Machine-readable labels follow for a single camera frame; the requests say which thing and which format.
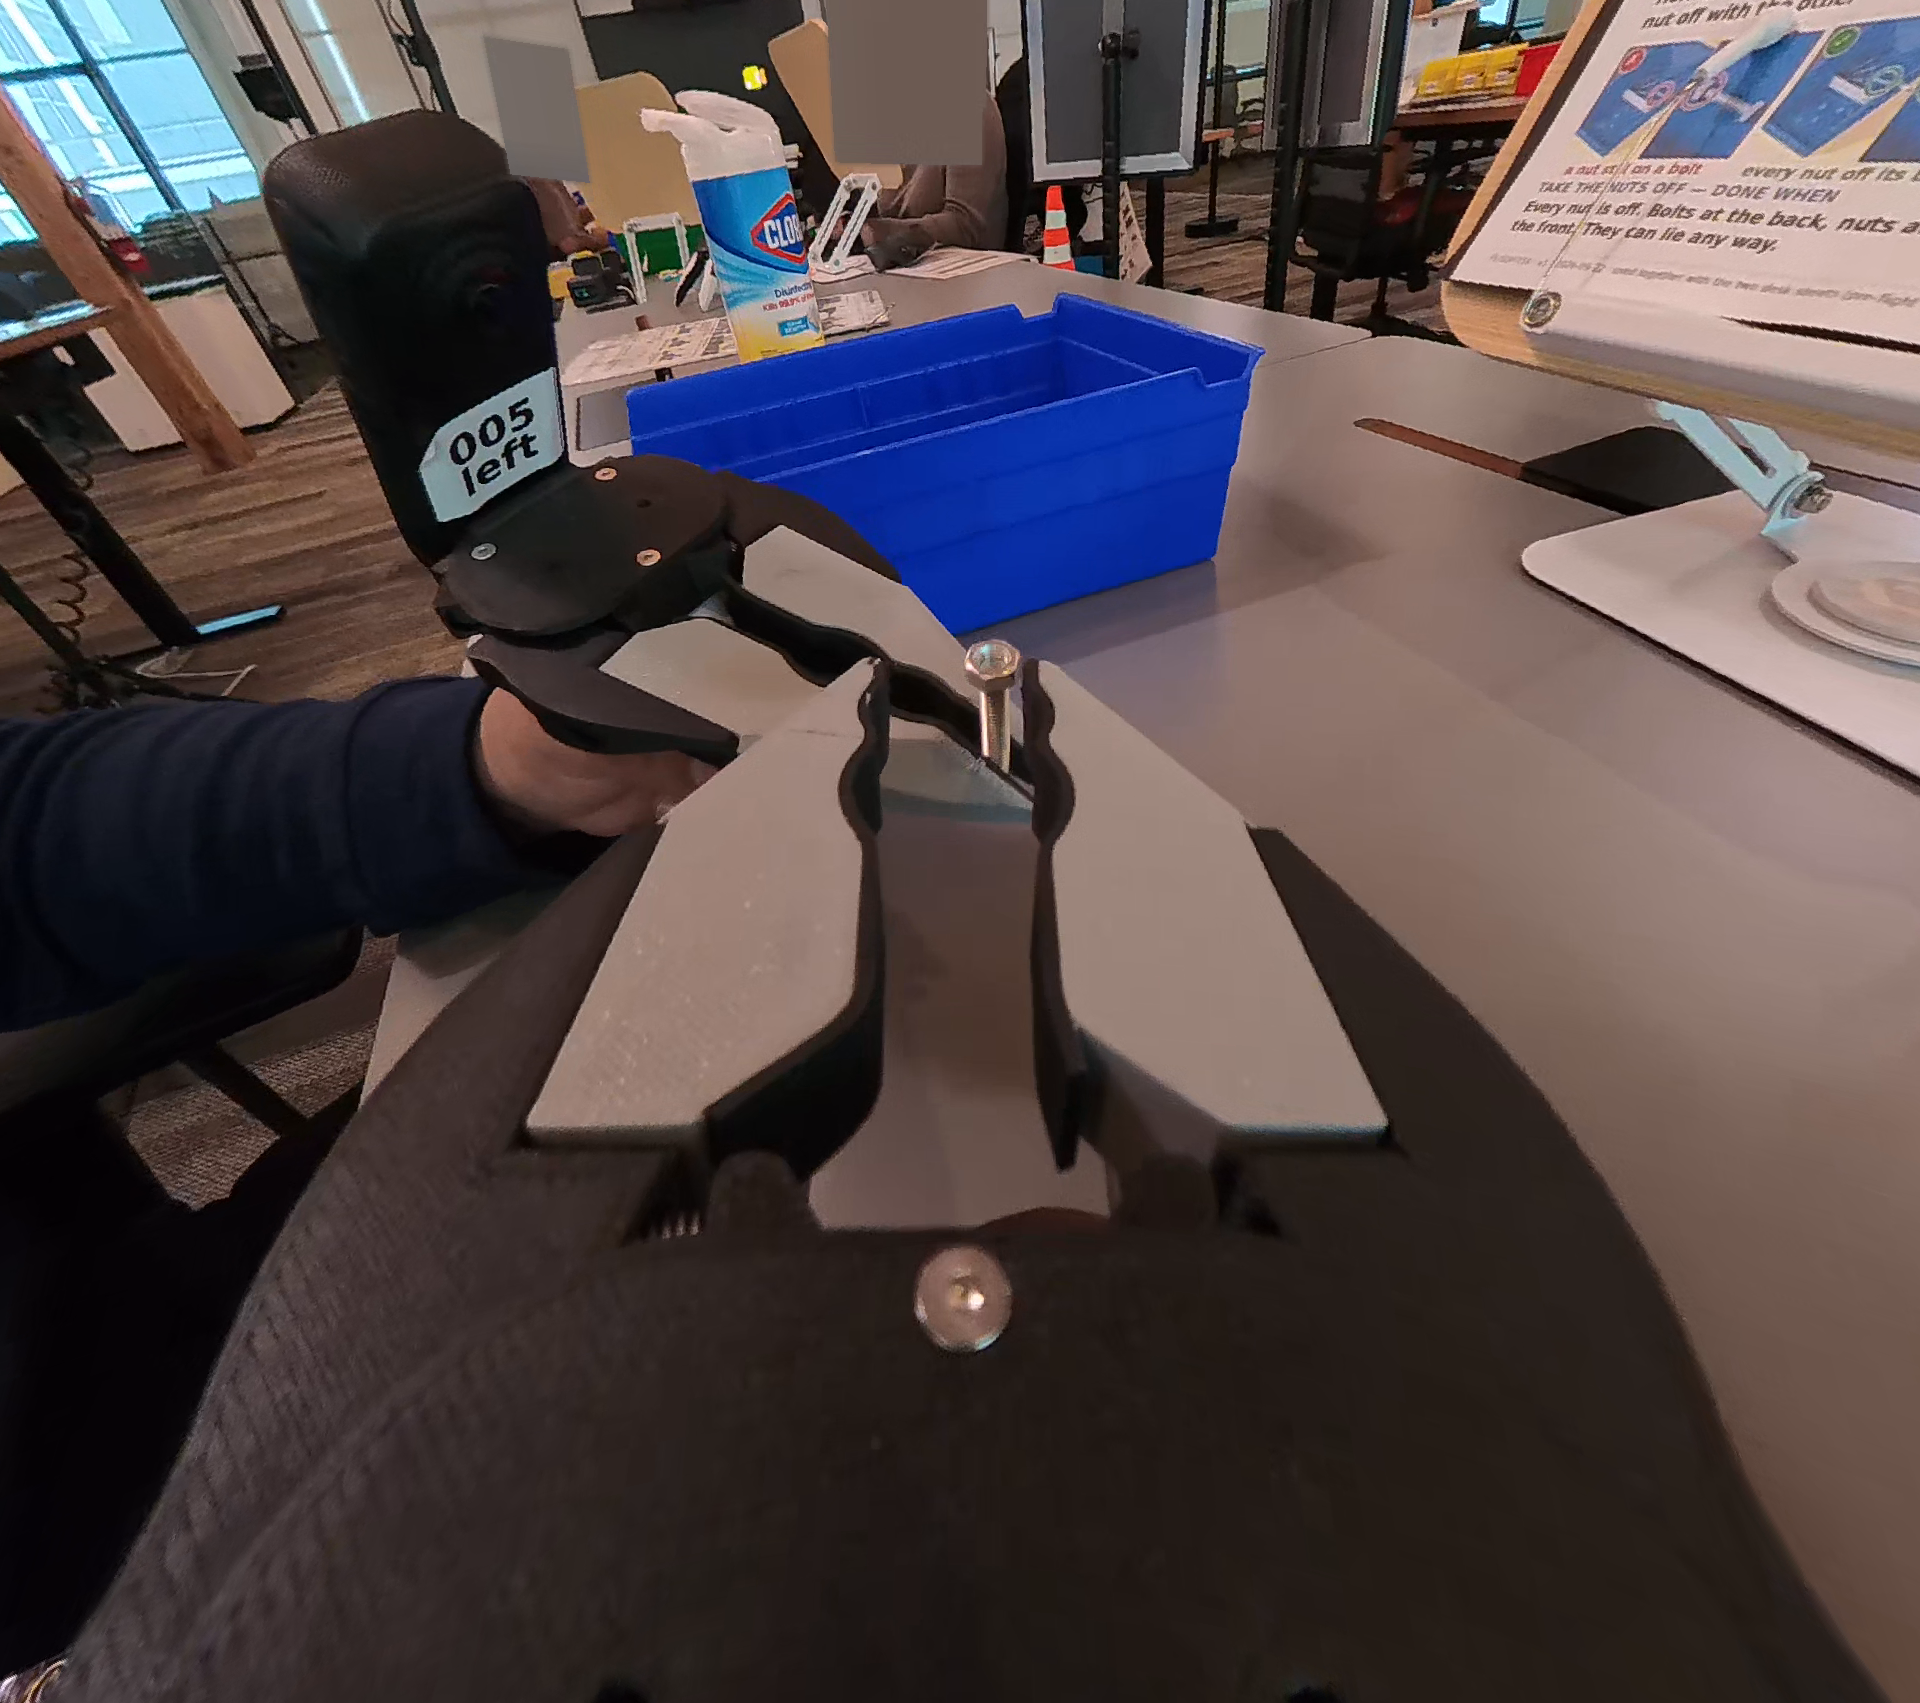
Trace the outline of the tan wooden board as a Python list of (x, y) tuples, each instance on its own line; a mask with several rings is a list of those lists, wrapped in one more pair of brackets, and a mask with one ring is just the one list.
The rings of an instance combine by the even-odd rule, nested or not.
[(833, 169), (836, 149), (827, 29), (820, 21), (803, 21), (779, 37), (772, 37), (767, 57), (811, 145), (827, 167)]
[(672, 135), (648, 133), (643, 111), (676, 113), (664, 85), (640, 73), (582, 85), (574, 93), (587, 155), (583, 197), (609, 233), (628, 223), (676, 215), (684, 227), (700, 223), (685, 177), (681, 147)]

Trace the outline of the black desk chair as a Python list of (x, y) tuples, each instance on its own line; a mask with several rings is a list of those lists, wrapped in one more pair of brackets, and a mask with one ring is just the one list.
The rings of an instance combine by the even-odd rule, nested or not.
[(226, 1048), (227, 1038), (341, 986), (359, 928), (159, 976), (81, 1016), (2, 1038), (2, 1116), (98, 1100), (166, 1068), (185, 1068), (276, 1138), (304, 1118)]

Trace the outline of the white phone stand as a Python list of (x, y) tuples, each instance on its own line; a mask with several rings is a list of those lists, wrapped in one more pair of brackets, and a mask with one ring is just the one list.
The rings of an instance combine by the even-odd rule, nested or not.
[(810, 277), (836, 281), (851, 269), (851, 259), (879, 195), (878, 175), (851, 173), (840, 179), (807, 249)]

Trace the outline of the person's left hand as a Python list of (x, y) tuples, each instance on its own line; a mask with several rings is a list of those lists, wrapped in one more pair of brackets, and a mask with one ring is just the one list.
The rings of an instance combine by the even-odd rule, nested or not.
[(597, 756), (557, 742), (511, 694), (488, 692), (470, 750), (494, 818), (523, 836), (614, 840), (659, 824), (716, 770), (681, 754)]

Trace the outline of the steel bolt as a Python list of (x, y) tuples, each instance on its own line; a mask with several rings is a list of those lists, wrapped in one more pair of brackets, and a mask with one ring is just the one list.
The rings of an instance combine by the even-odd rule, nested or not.
[(1003, 776), (1011, 772), (1013, 692), (1021, 668), (1021, 654), (1003, 638), (980, 640), (963, 656), (963, 674), (976, 704), (977, 752)]

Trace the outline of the person's torso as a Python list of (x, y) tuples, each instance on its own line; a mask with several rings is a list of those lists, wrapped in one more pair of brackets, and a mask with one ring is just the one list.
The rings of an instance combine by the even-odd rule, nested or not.
[(93, 1100), (4, 1120), (2, 1670), (49, 1664), (145, 1524), (276, 1236), (358, 1108), (345, 1092), (227, 1196), (167, 1196)]

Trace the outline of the wooden post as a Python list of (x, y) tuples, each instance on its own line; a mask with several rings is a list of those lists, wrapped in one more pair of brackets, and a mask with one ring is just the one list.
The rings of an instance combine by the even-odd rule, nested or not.
[(58, 273), (93, 309), (89, 327), (112, 339), (200, 468), (250, 468), (250, 442), (153, 305), (120, 271), (70, 203), (64, 181), (9, 101), (2, 101), (2, 181)]

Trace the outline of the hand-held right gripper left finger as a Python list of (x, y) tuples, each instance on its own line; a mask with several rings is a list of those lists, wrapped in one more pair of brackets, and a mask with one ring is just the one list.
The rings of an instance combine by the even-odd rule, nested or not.
[(807, 1178), (881, 1086), (890, 672), (862, 660), (661, 826), (526, 1134)]

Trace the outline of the wipes canister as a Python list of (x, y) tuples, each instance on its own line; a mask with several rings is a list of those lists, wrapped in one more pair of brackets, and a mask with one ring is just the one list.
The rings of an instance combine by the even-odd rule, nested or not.
[(820, 349), (824, 327), (779, 127), (718, 93), (684, 91), (676, 105), (646, 109), (637, 121), (681, 151), (735, 359), (750, 367)]

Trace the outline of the black wall monitor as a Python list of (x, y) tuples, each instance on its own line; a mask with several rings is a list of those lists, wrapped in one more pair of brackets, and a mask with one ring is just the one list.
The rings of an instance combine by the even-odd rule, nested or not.
[(770, 109), (770, 43), (801, 21), (803, 0), (630, 0), (583, 17), (582, 35), (601, 83), (646, 75), (672, 97), (709, 91)]

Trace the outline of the black office chair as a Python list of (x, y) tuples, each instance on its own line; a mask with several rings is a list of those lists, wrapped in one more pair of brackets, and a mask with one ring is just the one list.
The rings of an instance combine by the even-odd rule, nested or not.
[(1385, 147), (1310, 151), (1294, 199), (1292, 261), (1312, 279), (1308, 315), (1330, 323), (1340, 289), (1369, 283), (1360, 327), (1376, 337), (1404, 331), (1385, 309), (1394, 283), (1412, 295), (1427, 289), (1445, 179), (1427, 163), (1412, 185), (1384, 191), (1385, 157)]

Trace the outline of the blue plastic bin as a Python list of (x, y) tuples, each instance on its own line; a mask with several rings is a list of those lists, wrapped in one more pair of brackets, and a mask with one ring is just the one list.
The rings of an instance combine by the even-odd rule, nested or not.
[(954, 634), (1212, 562), (1262, 351), (1083, 297), (643, 383), (631, 448), (789, 490)]

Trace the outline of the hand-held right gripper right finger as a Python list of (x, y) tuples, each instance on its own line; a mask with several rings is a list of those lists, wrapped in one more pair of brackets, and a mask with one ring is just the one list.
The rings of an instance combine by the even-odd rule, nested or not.
[(1242, 814), (1026, 666), (1035, 1096), (1059, 1168), (1369, 1146), (1388, 1120)]

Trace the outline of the person's left forearm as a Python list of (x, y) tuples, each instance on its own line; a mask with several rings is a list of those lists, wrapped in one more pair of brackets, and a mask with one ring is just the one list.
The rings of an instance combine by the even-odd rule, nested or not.
[(394, 934), (539, 874), (471, 772), (481, 692), (171, 704), (2, 726), (2, 1028), (341, 928)]

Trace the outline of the sleeved printed paper sheet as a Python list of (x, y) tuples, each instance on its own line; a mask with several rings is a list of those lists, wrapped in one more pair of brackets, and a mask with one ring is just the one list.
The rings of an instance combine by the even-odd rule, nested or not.
[(724, 319), (634, 335), (609, 335), (590, 343), (560, 371), (566, 389), (658, 379), (704, 365), (732, 363), (735, 345)]

